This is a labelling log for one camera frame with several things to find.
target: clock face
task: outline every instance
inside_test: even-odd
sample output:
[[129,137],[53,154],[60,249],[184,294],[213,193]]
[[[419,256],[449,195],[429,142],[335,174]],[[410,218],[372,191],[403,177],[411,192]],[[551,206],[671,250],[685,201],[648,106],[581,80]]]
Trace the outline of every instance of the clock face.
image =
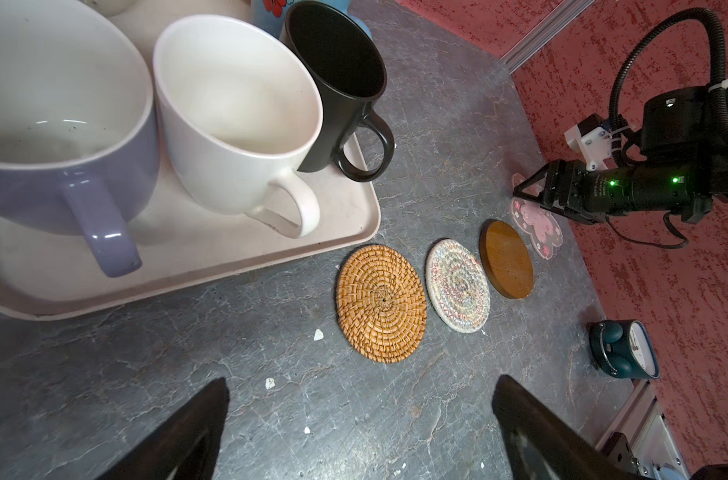
[[647,341],[644,329],[638,322],[634,322],[630,326],[630,349],[634,353],[634,359],[645,372],[652,376],[657,373],[652,358],[652,346]]

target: black corrugated tube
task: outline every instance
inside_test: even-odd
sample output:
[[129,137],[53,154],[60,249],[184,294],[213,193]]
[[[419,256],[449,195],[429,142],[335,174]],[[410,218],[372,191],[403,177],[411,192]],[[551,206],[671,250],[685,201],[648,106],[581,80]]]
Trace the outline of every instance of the black corrugated tube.
[[[620,102],[620,91],[625,82],[630,66],[634,63],[652,40],[667,28],[684,20],[697,20],[705,27],[708,34],[708,45],[710,46],[710,84],[721,84],[726,79],[726,50],[724,49],[724,30],[722,30],[719,18],[708,8],[688,8],[676,14],[670,15],[663,20],[657,27],[653,28],[642,40],[636,45],[636,48],[625,59],[623,67],[618,72],[618,76],[614,79],[612,86],[612,94],[609,99],[609,121],[612,130],[617,130],[623,125],[621,124],[618,114],[618,104]],[[716,120],[716,129],[719,136],[724,139],[724,143],[728,145],[728,110],[726,106],[726,90],[724,88],[714,88],[709,92],[710,108]],[[620,132],[612,135],[612,158],[618,166],[628,164],[620,153]]]

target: alarm clock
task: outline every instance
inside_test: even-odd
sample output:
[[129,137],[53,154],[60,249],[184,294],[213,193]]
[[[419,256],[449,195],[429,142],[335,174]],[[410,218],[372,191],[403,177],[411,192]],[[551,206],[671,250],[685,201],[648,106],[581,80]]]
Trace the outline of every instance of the alarm clock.
[[638,320],[604,320],[590,326],[590,351],[616,379],[657,379],[660,367],[647,329]]

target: black mug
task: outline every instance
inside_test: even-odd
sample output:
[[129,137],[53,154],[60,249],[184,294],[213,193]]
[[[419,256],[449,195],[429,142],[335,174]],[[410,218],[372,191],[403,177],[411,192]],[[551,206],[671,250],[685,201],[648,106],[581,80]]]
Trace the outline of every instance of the black mug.
[[[298,170],[319,171],[331,161],[357,182],[382,175],[396,145],[388,124],[373,110],[387,82],[385,63],[375,44],[339,10],[312,0],[292,5],[281,39],[310,72],[324,105],[319,138]],[[354,167],[342,151],[359,126],[374,131],[385,150],[375,170]]]

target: mug rim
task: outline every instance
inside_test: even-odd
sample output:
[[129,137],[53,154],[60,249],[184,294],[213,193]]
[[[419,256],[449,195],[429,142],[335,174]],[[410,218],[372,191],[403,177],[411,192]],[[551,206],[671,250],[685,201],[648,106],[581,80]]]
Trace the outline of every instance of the mug rim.
[[311,68],[311,66],[305,61],[305,59],[302,58],[300,52],[297,52],[297,54],[295,56],[300,60],[300,62],[303,64],[303,66],[305,66],[305,68],[308,70],[308,72],[311,72],[311,75],[314,78],[318,79],[318,81],[321,82],[326,88],[334,91],[338,95],[345,97],[345,98],[349,98],[350,100],[363,101],[363,102],[377,100],[379,97],[381,97],[383,95],[383,93],[385,93],[385,88],[388,86],[388,71],[385,68],[385,60],[383,60],[382,54],[380,53],[380,49],[377,48],[375,41],[372,40],[371,38],[369,38],[369,35],[367,35],[366,32],[364,32],[364,29],[361,28],[359,26],[359,24],[357,24],[356,22],[353,22],[353,20],[347,14],[344,14],[343,12],[341,12],[340,10],[338,10],[337,8],[335,8],[329,4],[319,2],[318,0],[305,0],[303,2],[296,2],[294,5],[289,7],[289,10],[286,12],[286,19],[284,20],[284,25],[282,26],[282,29],[284,30],[284,32],[286,32],[286,38],[288,38],[289,41],[292,43],[292,45],[295,47],[295,49],[297,49],[297,44],[295,43],[295,40],[292,38],[292,33],[290,32],[290,29],[289,29],[289,22],[292,18],[292,14],[301,8],[313,8],[313,7],[320,7],[320,8],[325,8],[327,10],[332,10],[332,12],[334,14],[337,14],[340,17],[342,17],[348,24],[353,25],[355,28],[357,28],[359,30],[359,32],[361,34],[364,35],[364,37],[366,37],[366,39],[369,41],[369,43],[371,43],[371,46],[374,47],[375,53],[377,53],[377,58],[380,61],[380,65],[382,66],[382,87],[380,87],[380,90],[376,94],[371,95],[369,97],[359,97],[357,95],[352,95],[350,93],[340,90],[339,88],[335,87],[330,82],[327,82],[324,78],[322,78],[318,73],[315,72],[315,70],[313,70]]
[[132,57],[136,65],[140,67],[140,70],[142,70],[141,76],[144,77],[143,82],[145,83],[145,105],[143,106],[142,113],[140,114],[139,119],[135,123],[134,127],[129,130],[129,132],[121,140],[117,141],[115,144],[112,144],[108,148],[98,150],[97,152],[84,158],[71,158],[69,160],[58,160],[53,162],[18,164],[13,162],[0,161],[0,170],[42,171],[57,168],[71,168],[81,164],[88,164],[93,160],[105,158],[124,148],[130,141],[132,141],[137,136],[142,127],[145,126],[145,123],[148,120],[148,116],[150,115],[150,109],[153,105],[153,82],[150,78],[148,65],[145,63],[145,60],[142,58],[139,50],[137,50],[137,46],[132,43],[132,41],[128,39],[126,34],[124,34],[124,32],[122,32],[116,25],[112,24],[112,22],[110,22],[106,17],[102,16],[99,12],[87,6],[86,4],[81,2],[62,2],[62,4],[75,9],[81,8],[84,12],[88,11],[87,14],[91,15],[98,22],[106,25],[109,30],[111,30],[114,34],[118,34],[120,41],[128,47],[129,55]]
[[[218,138],[216,138],[214,135],[211,135],[210,133],[205,132],[201,128],[199,128],[197,125],[195,125],[193,122],[188,120],[187,115],[183,114],[182,111],[177,107],[176,102],[172,102],[169,95],[166,91],[166,86],[164,85],[164,81],[161,75],[158,74],[159,68],[158,63],[161,61],[159,60],[158,56],[160,55],[158,52],[164,48],[164,44],[168,41],[168,37],[171,36],[177,28],[181,28],[184,24],[187,23],[194,23],[194,22],[200,22],[200,21],[206,21],[206,22],[224,22],[229,24],[234,24],[239,28],[247,28],[249,30],[252,30],[259,35],[262,35],[264,39],[269,40],[269,42],[275,42],[278,44],[281,48],[283,48],[283,52],[286,53],[289,58],[290,62],[294,62],[297,66],[300,67],[300,71],[302,74],[306,77],[309,84],[311,85],[311,91],[314,94],[315,98],[315,105],[316,110],[319,112],[319,119],[316,121],[315,129],[313,130],[313,133],[311,134],[310,138],[306,140],[301,146],[294,148],[292,150],[288,150],[279,154],[264,154],[261,152],[256,152],[252,150],[247,150],[245,148],[236,147],[232,144],[229,144],[227,142],[224,142]],[[224,15],[217,15],[217,14],[194,14],[189,15],[187,17],[180,18],[179,20],[171,23],[169,26],[164,28],[164,31],[161,32],[161,34],[158,36],[158,40],[156,40],[156,45],[153,47],[153,73],[156,78],[156,92],[164,103],[166,103],[177,115],[178,118],[180,118],[185,125],[187,125],[189,128],[193,129],[193,131],[196,132],[196,134],[201,135],[204,137],[207,141],[210,141],[217,145],[220,148],[224,148],[226,150],[232,151],[236,154],[241,154],[250,158],[264,158],[269,160],[277,160],[282,158],[287,158],[292,155],[296,155],[302,152],[302,150],[308,150],[310,149],[315,141],[319,138],[319,134],[321,132],[321,125],[324,121],[324,107],[321,103],[321,94],[319,93],[319,88],[316,86],[315,81],[313,80],[313,76],[308,71],[308,68],[305,67],[305,64],[300,61],[300,59],[295,55],[292,50],[289,50],[289,47],[281,43],[277,38],[272,36],[270,33],[265,32],[261,28],[255,27],[253,24],[244,22],[243,20],[239,20],[237,18],[233,17],[226,17]]]

